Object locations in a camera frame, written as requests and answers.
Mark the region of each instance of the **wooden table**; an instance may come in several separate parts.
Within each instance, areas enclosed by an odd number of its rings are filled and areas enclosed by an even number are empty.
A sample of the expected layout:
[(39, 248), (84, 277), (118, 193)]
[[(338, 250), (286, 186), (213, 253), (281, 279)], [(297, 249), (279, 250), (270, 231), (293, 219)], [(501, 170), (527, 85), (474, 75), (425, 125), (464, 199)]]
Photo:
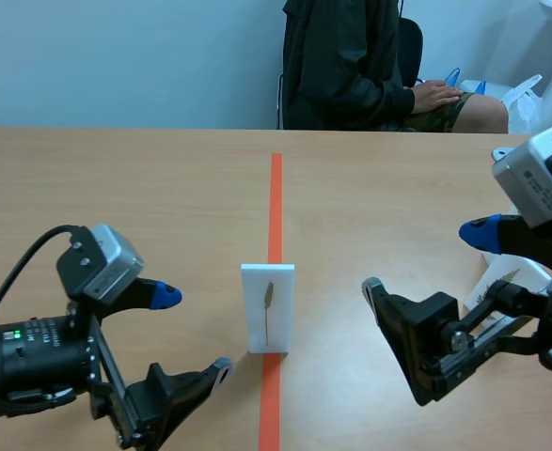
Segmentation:
[[(151, 362), (237, 370), (164, 450), (256, 451), (261, 357), (246, 353), (241, 263), (267, 254), (270, 154), (284, 153), (284, 261), (297, 268), (292, 352), (282, 366), (281, 449), (552, 449), (552, 373), (498, 356), (439, 403), (418, 407), (364, 302), (383, 279), (421, 300), (459, 299), (483, 271), (457, 238), (466, 220), (509, 206), (491, 149), (510, 136), (314, 132), (0, 129), (0, 283), (24, 249), (63, 223), (114, 225), (144, 275), (181, 288), (163, 313), (126, 312), (104, 330), (127, 381)], [(44, 248), (0, 322), (62, 315), (55, 274), (65, 239)], [(116, 449), (87, 396), (0, 419), (0, 451)]]

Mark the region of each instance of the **hand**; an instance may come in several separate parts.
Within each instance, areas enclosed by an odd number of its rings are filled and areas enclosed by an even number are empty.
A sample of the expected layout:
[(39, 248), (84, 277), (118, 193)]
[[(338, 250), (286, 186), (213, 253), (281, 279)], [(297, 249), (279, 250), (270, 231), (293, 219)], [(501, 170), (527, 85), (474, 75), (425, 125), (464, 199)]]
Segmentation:
[(414, 91), (416, 102), (412, 115), (428, 113), (441, 106), (449, 105), (460, 100), (464, 91), (450, 87), (442, 80), (433, 80), (411, 88)]

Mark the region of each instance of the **wheat illustration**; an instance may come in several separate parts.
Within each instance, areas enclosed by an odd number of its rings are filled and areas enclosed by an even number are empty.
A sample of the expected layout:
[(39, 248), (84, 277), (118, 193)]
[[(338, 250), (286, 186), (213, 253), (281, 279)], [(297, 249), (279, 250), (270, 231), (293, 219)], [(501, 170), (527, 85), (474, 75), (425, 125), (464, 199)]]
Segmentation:
[[(520, 268), (518, 268), (517, 270), (513, 270), (511, 272), (508, 272), (505, 275), (502, 275), (501, 277), (499, 277), (499, 280), (502, 280), (503, 282), (507, 282), (509, 284), (513, 279), (515, 279), (516, 275), (518, 275), (519, 272), (520, 272)], [(490, 285), (487, 285), (484, 288), (484, 291), (481, 294), (479, 294), (478, 298), (476, 298), (476, 303), (481, 303), (482, 301), (484, 301), (484, 298), (486, 297), (486, 293), (489, 291), (490, 287), (491, 287)], [(489, 315), (487, 319), (495, 320), (495, 318), (493, 318), (491, 315)]]
[(270, 282), (267, 284), (267, 289), (265, 290), (265, 346), (269, 346), (269, 329), (267, 326), (267, 310), (272, 306), (272, 300), (274, 299), (274, 283)]

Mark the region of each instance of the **black chair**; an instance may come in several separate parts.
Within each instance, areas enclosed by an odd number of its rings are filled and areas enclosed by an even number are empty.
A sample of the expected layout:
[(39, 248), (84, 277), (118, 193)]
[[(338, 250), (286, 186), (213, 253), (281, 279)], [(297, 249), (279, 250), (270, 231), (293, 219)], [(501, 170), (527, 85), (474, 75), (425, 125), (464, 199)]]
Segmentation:
[(403, 86), (414, 87), (416, 82), (422, 82), (418, 78), (419, 66), (422, 62), (422, 50), (424, 48), (424, 36), (419, 25), (414, 21), (399, 19), (399, 48), (397, 49), (397, 62)]

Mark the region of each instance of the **orange tape line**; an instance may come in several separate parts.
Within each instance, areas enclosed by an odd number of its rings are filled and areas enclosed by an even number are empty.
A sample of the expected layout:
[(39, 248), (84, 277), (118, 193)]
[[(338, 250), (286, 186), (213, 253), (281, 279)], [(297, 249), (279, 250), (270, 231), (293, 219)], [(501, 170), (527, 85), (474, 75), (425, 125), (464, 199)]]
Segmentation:
[[(272, 155), (267, 262), (282, 263), (282, 154)], [(259, 451), (279, 451), (280, 354), (263, 355)]]
[(272, 155), (272, 182), (269, 193), (269, 244), (267, 263), (282, 263), (282, 154)]

